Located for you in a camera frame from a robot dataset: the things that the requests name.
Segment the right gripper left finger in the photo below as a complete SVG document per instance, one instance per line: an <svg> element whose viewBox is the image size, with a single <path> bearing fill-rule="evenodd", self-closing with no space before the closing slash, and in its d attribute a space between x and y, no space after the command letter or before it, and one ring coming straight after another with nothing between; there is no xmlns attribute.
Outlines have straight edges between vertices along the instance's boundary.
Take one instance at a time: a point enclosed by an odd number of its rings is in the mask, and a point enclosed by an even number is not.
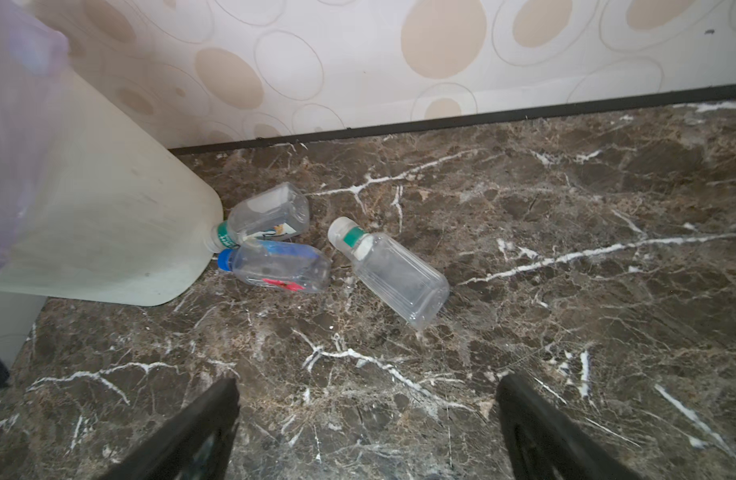
<svg viewBox="0 0 736 480"><path fill-rule="evenodd" d="M239 414L237 382L222 378L101 477L223 479Z"/></svg>

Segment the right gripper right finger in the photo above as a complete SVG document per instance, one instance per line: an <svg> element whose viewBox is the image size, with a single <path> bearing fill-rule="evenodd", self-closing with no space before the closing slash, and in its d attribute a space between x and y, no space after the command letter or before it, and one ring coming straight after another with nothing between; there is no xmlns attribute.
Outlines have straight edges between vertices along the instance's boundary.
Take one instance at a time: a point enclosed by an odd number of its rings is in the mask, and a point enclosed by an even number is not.
<svg viewBox="0 0 736 480"><path fill-rule="evenodd" d="M517 374L502 378L496 400L502 436L517 479L636 479Z"/></svg>

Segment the clear bottle white cap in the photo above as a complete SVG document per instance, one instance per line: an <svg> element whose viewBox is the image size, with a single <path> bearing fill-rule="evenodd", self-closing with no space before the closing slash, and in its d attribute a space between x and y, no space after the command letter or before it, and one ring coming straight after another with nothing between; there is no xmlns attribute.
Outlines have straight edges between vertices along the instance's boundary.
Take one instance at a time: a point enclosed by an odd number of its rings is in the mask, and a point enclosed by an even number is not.
<svg viewBox="0 0 736 480"><path fill-rule="evenodd" d="M388 234L366 232L348 217L331 223L328 240L355 276L409 325L421 331L434 323L450 295L442 273Z"/></svg>

